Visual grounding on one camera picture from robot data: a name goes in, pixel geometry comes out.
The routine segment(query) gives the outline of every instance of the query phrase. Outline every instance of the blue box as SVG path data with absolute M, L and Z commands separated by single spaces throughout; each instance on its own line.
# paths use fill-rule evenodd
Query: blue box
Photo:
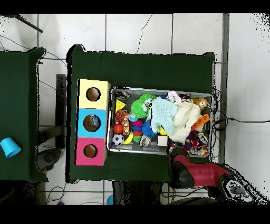
M 100 119 L 100 128 L 95 132 L 88 132 L 83 127 L 83 120 L 87 115 L 96 115 Z M 105 138 L 106 136 L 106 124 L 107 124 L 107 111 L 101 109 L 84 109 L 79 108 L 79 121 L 78 121 L 78 137 L 95 137 Z

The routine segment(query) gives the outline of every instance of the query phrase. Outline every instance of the yellow box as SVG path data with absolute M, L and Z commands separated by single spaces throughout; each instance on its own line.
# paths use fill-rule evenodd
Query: yellow box
M 109 91 L 111 88 L 111 85 L 107 81 L 80 79 L 78 80 L 78 87 L 80 90 L 80 108 L 107 110 Z

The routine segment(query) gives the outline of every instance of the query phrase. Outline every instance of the green table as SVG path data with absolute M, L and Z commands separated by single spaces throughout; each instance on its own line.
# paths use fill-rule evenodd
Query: green table
M 46 181 L 36 167 L 37 62 L 43 48 L 0 52 L 0 141 L 11 137 L 22 150 L 6 158 L 0 147 L 0 180 Z
M 112 86 L 203 92 L 213 86 L 213 53 L 153 55 L 86 52 L 74 45 L 67 53 L 67 157 L 66 181 L 144 180 L 169 181 L 169 156 L 108 151 L 104 166 L 73 164 L 76 92 L 78 79 L 108 81 Z M 209 158 L 192 158 L 208 162 Z

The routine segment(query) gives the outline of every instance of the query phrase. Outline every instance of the red ball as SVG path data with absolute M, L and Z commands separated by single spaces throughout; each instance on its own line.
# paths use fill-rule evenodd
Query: red ball
M 121 134 L 123 132 L 123 126 L 121 124 L 115 124 L 113 127 L 113 131 L 116 134 Z

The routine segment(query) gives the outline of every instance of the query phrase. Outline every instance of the shape sorter box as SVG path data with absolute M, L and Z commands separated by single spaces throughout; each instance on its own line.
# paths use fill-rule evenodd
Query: shape sorter box
M 108 103 L 109 91 L 111 85 L 106 81 L 98 80 L 78 80 L 77 91 L 77 119 L 74 148 L 74 164 L 75 165 L 90 165 L 90 166 L 103 166 L 107 157 L 106 148 L 106 132 L 108 123 Z M 85 119 L 95 115 L 100 125 L 96 130 L 87 130 L 85 128 Z M 91 146 L 91 150 L 95 153 L 86 153 L 86 150 Z

